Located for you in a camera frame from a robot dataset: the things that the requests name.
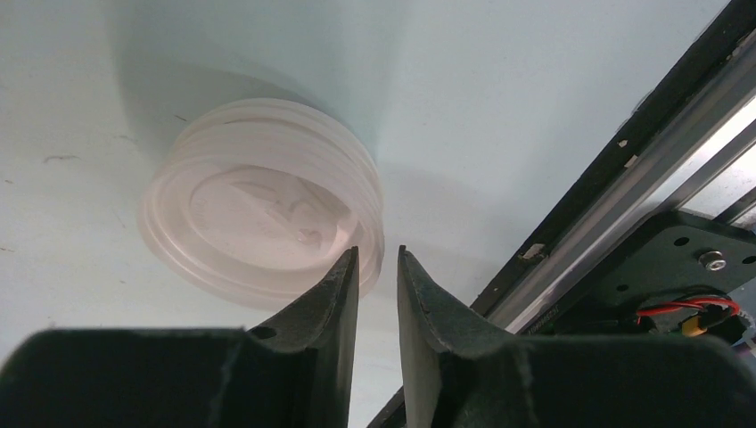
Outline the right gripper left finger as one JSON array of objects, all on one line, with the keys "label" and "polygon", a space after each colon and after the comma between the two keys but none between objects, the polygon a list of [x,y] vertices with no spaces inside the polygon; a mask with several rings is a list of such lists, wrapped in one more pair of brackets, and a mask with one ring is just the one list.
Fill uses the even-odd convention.
[{"label": "right gripper left finger", "polygon": [[344,427],[359,252],[251,328],[49,329],[1,370],[4,427]]}]

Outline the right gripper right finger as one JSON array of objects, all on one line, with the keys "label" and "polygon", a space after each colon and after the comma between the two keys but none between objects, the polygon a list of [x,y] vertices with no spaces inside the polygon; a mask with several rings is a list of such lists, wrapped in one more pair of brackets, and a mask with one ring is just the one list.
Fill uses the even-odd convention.
[{"label": "right gripper right finger", "polygon": [[725,343],[665,335],[513,335],[398,251],[410,427],[752,427],[755,379]]}]

